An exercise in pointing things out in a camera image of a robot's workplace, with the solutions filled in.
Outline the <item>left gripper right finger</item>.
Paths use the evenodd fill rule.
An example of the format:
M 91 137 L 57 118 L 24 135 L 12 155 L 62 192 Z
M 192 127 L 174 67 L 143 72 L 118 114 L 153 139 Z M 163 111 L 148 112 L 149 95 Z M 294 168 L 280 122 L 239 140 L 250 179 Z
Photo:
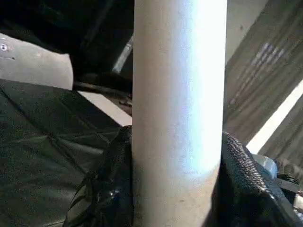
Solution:
M 234 136 L 222 133 L 221 161 L 205 227 L 301 227 L 282 190 Z

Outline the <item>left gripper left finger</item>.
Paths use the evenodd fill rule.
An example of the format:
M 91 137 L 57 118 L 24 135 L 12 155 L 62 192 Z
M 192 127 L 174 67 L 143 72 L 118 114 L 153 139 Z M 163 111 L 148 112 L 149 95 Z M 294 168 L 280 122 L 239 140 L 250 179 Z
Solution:
M 131 227 L 134 219 L 132 127 L 118 131 L 84 177 L 65 227 Z

